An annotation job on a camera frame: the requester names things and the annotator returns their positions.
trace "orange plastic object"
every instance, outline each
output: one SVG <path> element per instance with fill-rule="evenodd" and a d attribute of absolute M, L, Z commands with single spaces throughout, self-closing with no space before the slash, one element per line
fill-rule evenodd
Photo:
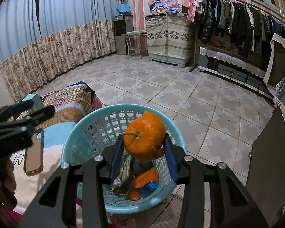
<path fill-rule="evenodd" d="M 130 189 L 128 194 L 127 194 L 127 197 L 131 201 L 137 201 L 140 199 L 140 193 L 136 189 Z"/>
<path fill-rule="evenodd" d="M 135 177 L 132 181 L 132 184 L 134 188 L 141 188 L 142 186 L 146 185 L 148 182 L 151 181 L 160 181 L 160 176 L 154 167 L 146 171 L 145 173 Z"/>
<path fill-rule="evenodd" d="M 128 153 L 138 160 L 156 160 L 164 155 L 161 147 L 166 128 L 160 117 L 145 111 L 136 118 L 124 133 L 124 144 Z"/>

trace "screw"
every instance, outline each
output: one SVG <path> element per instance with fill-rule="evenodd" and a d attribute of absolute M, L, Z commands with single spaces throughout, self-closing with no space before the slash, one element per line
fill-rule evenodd
<path fill-rule="evenodd" d="M 190 161 L 193 160 L 193 157 L 190 156 L 190 155 L 186 155 L 186 156 L 184 157 L 184 160 L 187 161 L 187 162 L 190 162 Z"/>
<path fill-rule="evenodd" d="M 227 165 L 225 163 L 223 163 L 223 162 L 219 163 L 218 166 L 219 166 L 220 169 L 226 169 L 226 167 L 227 167 Z"/>
<path fill-rule="evenodd" d="M 61 165 L 60 165 L 60 167 L 62 168 L 62 169 L 66 169 L 66 168 L 68 168 L 70 166 L 70 164 L 68 163 L 68 162 L 63 162 Z"/>
<path fill-rule="evenodd" d="M 102 161 L 103 159 L 104 159 L 104 157 L 101 156 L 101 155 L 97 155 L 97 156 L 94 157 L 94 160 L 97 161 L 97 162 Z"/>

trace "curtain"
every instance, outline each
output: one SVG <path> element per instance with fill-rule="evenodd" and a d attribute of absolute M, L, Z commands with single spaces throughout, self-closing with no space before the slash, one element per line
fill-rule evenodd
<path fill-rule="evenodd" d="M 56 75 L 116 51 L 115 7 L 116 0 L 39 0 L 42 37 L 0 67 L 12 98 L 18 102 Z"/>
<path fill-rule="evenodd" d="M 40 39 L 35 0 L 6 0 L 0 5 L 0 63 Z"/>
<path fill-rule="evenodd" d="M 116 0 L 40 0 L 41 36 L 117 15 Z"/>

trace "floral curtain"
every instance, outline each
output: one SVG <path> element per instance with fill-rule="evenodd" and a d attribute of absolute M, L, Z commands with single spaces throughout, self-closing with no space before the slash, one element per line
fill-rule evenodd
<path fill-rule="evenodd" d="M 15 102 L 76 65 L 116 51 L 113 21 L 72 27 L 41 38 L 21 49 L 1 66 Z"/>

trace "small table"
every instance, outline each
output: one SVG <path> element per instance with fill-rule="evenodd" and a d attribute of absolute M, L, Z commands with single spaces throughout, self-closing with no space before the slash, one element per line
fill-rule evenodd
<path fill-rule="evenodd" d="M 128 46 L 128 58 L 131 57 L 131 50 L 138 50 L 139 56 L 141 56 L 141 41 L 144 35 L 146 35 L 146 32 L 129 32 L 125 34 L 121 34 L 121 36 L 125 37 L 125 41 Z"/>

